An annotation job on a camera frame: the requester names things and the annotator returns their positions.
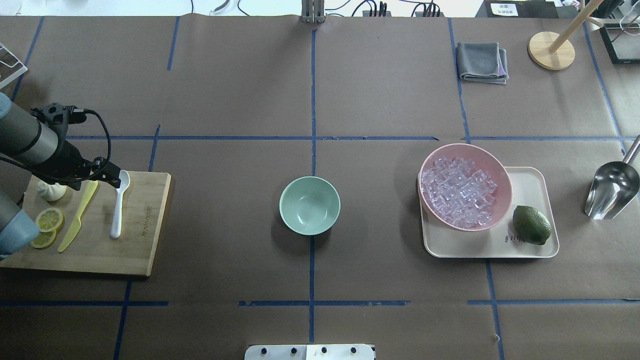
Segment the garlic bulb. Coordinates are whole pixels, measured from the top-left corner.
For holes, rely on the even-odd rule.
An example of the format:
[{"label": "garlic bulb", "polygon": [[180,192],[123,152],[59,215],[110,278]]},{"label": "garlic bulb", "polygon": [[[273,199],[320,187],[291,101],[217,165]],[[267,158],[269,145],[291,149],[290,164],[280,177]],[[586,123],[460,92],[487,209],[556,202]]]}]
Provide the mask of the garlic bulb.
[{"label": "garlic bulb", "polygon": [[53,185],[47,184],[41,180],[38,182],[37,191],[38,195],[46,201],[56,201],[67,192],[67,187],[57,183]]}]

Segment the blue tape line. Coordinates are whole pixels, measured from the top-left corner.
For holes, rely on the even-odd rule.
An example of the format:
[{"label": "blue tape line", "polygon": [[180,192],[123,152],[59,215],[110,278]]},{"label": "blue tape line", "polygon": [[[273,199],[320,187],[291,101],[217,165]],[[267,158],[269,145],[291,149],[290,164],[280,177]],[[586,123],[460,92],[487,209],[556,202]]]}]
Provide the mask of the blue tape line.
[{"label": "blue tape line", "polygon": [[[96,306],[96,307],[120,307],[123,306],[122,301],[0,301],[0,307],[64,307],[64,306]],[[168,301],[132,301],[128,306],[169,306]]]},{"label": "blue tape line", "polygon": [[[136,136],[136,135],[121,135],[121,136],[110,136],[112,140],[154,140],[153,136]],[[106,140],[106,136],[87,136],[87,135],[75,135],[75,136],[67,136],[69,140]]]},{"label": "blue tape line", "polygon": [[122,301],[0,301],[0,306],[122,306]]},{"label": "blue tape line", "polygon": [[166,307],[169,306],[169,302],[168,301],[130,301],[129,304],[127,305],[129,307],[131,306],[157,306],[157,307]]},{"label": "blue tape line", "polygon": [[318,136],[318,140],[428,140],[440,141],[434,136]]},{"label": "blue tape line", "polygon": [[409,300],[372,300],[372,301],[348,301],[348,300],[324,300],[314,301],[316,306],[406,306],[411,304]]},{"label": "blue tape line", "polygon": [[[607,305],[624,304],[638,305],[640,299],[548,299],[548,300],[496,300],[497,305]],[[492,305],[491,300],[469,300],[467,305]]]},{"label": "blue tape line", "polygon": [[259,306],[309,306],[309,301],[239,301],[238,307],[259,307]]},{"label": "blue tape line", "polygon": [[173,40],[171,41],[171,51],[169,52],[169,63],[166,65],[166,70],[171,71],[171,65],[173,63],[173,51],[175,50],[175,39],[178,37],[178,27],[180,25],[180,17],[175,17],[175,25],[173,27]]},{"label": "blue tape line", "polygon": [[[105,136],[75,135],[67,136],[69,140],[106,140]],[[155,136],[121,135],[112,136],[112,140],[156,140]],[[311,136],[189,136],[164,135],[158,140],[312,140]],[[471,140],[504,140],[504,141],[618,141],[613,136],[470,136]],[[634,141],[636,138],[623,136],[624,141]],[[440,141],[434,136],[317,136],[321,141],[364,141],[364,140],[394,140],[394,141]]]},{"label": "blue tape line", "polygon": [[471,143],[471,136],[469,135],[469,124],[467,122],[467,111],[465,110],[465,104],[462,102],[462,83],[460,81],[460,77],[458,76],[458,57],[456,56],[456,43],[453,40],[453,22],[451,18],[447,18],[449,21],[449,38],[451,39],[451,52],[453,54],[453,67],[456,72],[456,81],[458,82],[458,97],[460,98],[460,111],[462,112],[462,119],[465,123],[465,139],[467,143]]},{"label": "blue tape line", "polygon": [[149,172],[154,170],[154,160],[156,159],[156,148],[158,146],[158,135],[160,134],[160,124],[156,128],[156,134],[154,135],[154,145],[151,148],[151,158],[149,159]]},{"label": "blue tape line", "polygon": [[311,176],[316,176],[316,31],[311,32]]},{"label": "blue tape line", "polygon": [[591,37],[589,36],[589,30],[587,29],[587,24],[585,22],[582,23],[582,30],[584,31],[584,37],[587,40],[587,46],[589,47],[589,52],[591,53],[591,60],[593,60],[593,67],[595,68],[596,74],[598,75],[598,81],[600,82],[602,93],[604,94],[604,100],[607,104],[607,109],[609,110],[609,114],[611,114],[613,127],[616,129],[616,134],[618,135],[618,140],[620,141],[622,151],[626,151],[625,143],[622,141],[620,126],[618,125],[618,118],[616,118],[616,114],[613,111],[613,106],[611,106],[611,99],[609,98],[607,87],[604,85],[604,80],[602,79],[602,74],[600,73],[600,67],[598,66],[598,60],[596,60],[596,55],[593,52],[593,47],[591,46]]},{"label": "blue tape line", "polygon": [[120,344],[122,343],[122,334],[124,333],[124,324],[127,319],[127,305],[129,305],[129,295],[131,294],[131,280],[127,281],[127,289],[124,291],[124,300],[122,301],[122,314],[120,315],[120,325],[118,326],[118,337],[116,339],[116,348],[113,351],[113,360],[120,357]]},{"label": "blue tape line", "polygon": [[315,301],[316,301],[316,237],[309,236],[309,343],[316,341],[315,328]]},{"label": "blue tape line", "polygon": [[493,275],[491,273],[491,260],[485,261],[486,278],[489,282],[489,294],[491,295],[491,309],[493,311],[493,326],[495,327],[495,334],[498,336],[498,354],[500,360],[504,360],[504,350],[502,349],[502,333],[500,332],[500,319],[498,317],[498,303],[495,300],[495,290],[493,288]]},{"label": "blue tape line", "polygon": [[[311,296],[313,296],[315,298],[315,294],[312,295],[311,293],[309,294],[309,298],[311,298]],[[154,304],[162,304],[162,302],[153,302]],[[313,300],[313,302],[311,301],[306,301],[306,300],[293,300],[293,301],[278,301],[278,300],[271,300],[271,301],[239,301],[238,302],[238,307],[259,307],[259,306],[311,306],[311,303],[313,303],[313,306],[406,306],[408,304],[411,304],[411,301],[409,300]],[[157,305],[157,306],[168,306],[168,302],[166,302],[166,305]]]},{"label": "blue tape line", "polygon": [[612,136],[471,136],[472,140],[507,141],[617,141]]},{"label": "blue tape line", "polygon": [[160,140],[311,140],[311,136],[159,136]]},{"label": "blue tape line", "polygon": [[[24,59],[24,66],[26,67],[29,64],[29,60],[31,59],[31,54],[33,53],[33,48],[36,46],[36,42],[38,41],[38,37],[40,36],[40,30],[42,29],[42,24],[44,23],[44,16],[40,17],[40,22],[38,23],[38,28],[36,29],[36,33],[33,34],[33,40],[31,41],[31,47],[29,47],[29,52],[27,53],[27,58]],[[11,101],[15,101],[16,96],[18,96],[18,89],[20,88],[20,84],[22,84],[22,77],[25,74],[20,75],[18,78],[18,82],[15,84],[15,89],[13,89],[13,95],[11,96]]]}]

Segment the pink bowl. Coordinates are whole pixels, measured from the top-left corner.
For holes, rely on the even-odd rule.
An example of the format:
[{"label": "pink bowl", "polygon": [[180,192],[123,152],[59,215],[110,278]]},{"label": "pink bowl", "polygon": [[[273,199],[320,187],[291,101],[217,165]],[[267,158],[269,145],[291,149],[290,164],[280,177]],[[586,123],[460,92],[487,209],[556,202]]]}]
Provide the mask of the pink bowl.
[{"label": "pink bowl", "polygon": [[[429,206],[429,203],[425,199],[424,194],[420,190],[422,185],[420,184],[420,182],[422,181],[420,175],[423,171],[432,168],[434,166],[433,162],[439,158],[445,157],[448,159],[453,159],[456,156],[468,160],[474,160],[476,163],[475,168],[481,169],[482,171],[491,175],[491,178],[493,179],[495,184],[498,185],[498,188],[493,193],[493,196],[495,197],[495,202],[493,203],[493,221],[491,221],[486,226],[476,225],[475,227],[472,227],[470,229],[463,229],[461,227],[456,227],[449,224],[448,222],[444,221],[443,218],[438,216],[433,209],[431,209],[431,206]],[[437,218],[439,221],[441,221],[451,229],[459,231],[482,231],[491,229],[493,226],[495,226],[495,224],[498,224],[504,218],[504,216],[507,214],[507,211],[509,211],[509,208],[511,207],[511,198],[513,196],[513,192],[511,189],[511,179],[509,178],[509,174],[507,174],[507,170],[504,168],[504,166],[502,166],[502,163],[500,163],[498,159],[496,159],[493,155],[491,155],[486,150],[474,145],[469,145],[466,143],[452,143],[437,148],[429,156],[427,156],[427,158],[422,163],[422,167],[420,167],[420,172],[418,173],[418,182],[418,193],[420,196],[420,203],[422,203],[422,207],[428,212],[429,216]]]}]

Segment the wooden cutting board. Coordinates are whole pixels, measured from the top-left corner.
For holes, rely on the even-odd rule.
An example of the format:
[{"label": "wooden cutting board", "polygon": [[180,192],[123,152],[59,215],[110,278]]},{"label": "wooden cutting board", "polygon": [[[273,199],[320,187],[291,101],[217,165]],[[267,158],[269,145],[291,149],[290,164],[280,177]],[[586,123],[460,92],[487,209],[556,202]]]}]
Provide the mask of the wooden cutting board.
[{"label": "wooden cutting board", "polygon": [[80,191],[68,188],[60,200],[47,202],[36,192],[39,179],[32,177],[24,196],[23,210],[35,219],[46,208],[58,208],[62,210],[64,223],[51,246],[36,249],[26,245],[0,262],[0,267],[150,276],[171,175],[136,171],[130,171],[129,175],[131,185],[122,201],[120,237],[109,237],[116,190],[107,183],[100,183],[84,211],[82,228],[62,253],[58,252],[58,245],[67,233],[86,182]]}]

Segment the folded towel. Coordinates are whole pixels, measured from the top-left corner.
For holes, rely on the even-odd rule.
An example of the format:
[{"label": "folded towel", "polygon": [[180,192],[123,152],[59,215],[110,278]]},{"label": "folded towel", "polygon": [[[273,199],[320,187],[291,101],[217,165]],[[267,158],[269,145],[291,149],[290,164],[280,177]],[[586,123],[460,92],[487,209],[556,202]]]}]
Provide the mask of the folded towel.
[{"label": "folded towel", "polygon": [[504,85],[509,79],[507,52],[496,42],[459,42],[456,57],[458,75],[463,80]]}]

